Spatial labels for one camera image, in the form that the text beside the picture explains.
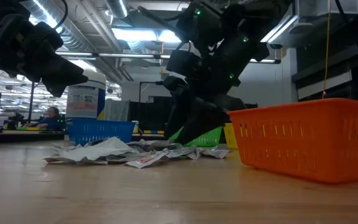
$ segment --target ceiling light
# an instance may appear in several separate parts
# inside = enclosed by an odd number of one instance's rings
[[[158,40],[167,42],[167,43],[180,43],[181,42],[181,40],[175,35],[175,33],[170,30],[162,31]]]
[[[96,60],[96,57],[67,57],[67,60]]]
[[[81,67],[83,70],[91,70],[96,72],[96,68],[83,60],[70,60],[71,63]]]
[[[276,63],[276,60],[273,59],[263,59],[260,62],[256,61],[255,59],[251,59],[249,62],[252,63]]]
[[[278,30],[280,30],[290,18],[291,18],[291,16],[286,16],[283,20],[281,20],[281,22],[279,22],[279,23],[277,24],[277,26],[275,26],[275,27],[261,40],[261,42],[268,42],[268,41],[273,37],[273,35],[274,35]]]
[[[2,96],[23,96],[30,97],[31,93],[1,93]],[[52,94],[34,93],[34,96],[53,97]]]
[[[112,28],[114,35],[119,40],[137,41],[137,40],[157,40],[155,32],[152,30],[137,29],[117,29]]]
[[[298,19],[298,16],[293,16],[292,19],[290,19],[279,31],[277,31],[277,33],[267,42],[271,43],[273,42],[275,39],[277,39],[277,37],[279,37],[280,35],[282,35],[284,33],[284,31],[286,31],[290,25],[292,25],[296,20]]]
[[[74,57],[92,56],[92,53],[83,53],[83,52],[56,52],[56,54],[60,56],[74,56]]]

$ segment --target orange plastic basket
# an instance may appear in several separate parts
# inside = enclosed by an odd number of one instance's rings
[[[322,182],[358,180],[358,101],[230,112],[243,164]]]

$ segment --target yellow basket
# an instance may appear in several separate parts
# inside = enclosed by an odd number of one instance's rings
[[[224,125],[224,136],[226,138],[227,148],[229,149],[238,149],[236,135],[234,134],[233,124],[226,123]]]

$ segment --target wooden tabletop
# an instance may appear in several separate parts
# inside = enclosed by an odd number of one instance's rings
[[[0,223],[357,223],[358,182],[324,185],[227,159],[47,164],[50,142],[0,144]]]

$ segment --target blue plastic basket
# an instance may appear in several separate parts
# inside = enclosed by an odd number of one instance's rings
[[[84,145],[90,141],[117,137],[130,142],[135,123],[123,121],[98,121],[93,119],[66,120],[66,134],[71,142]]]

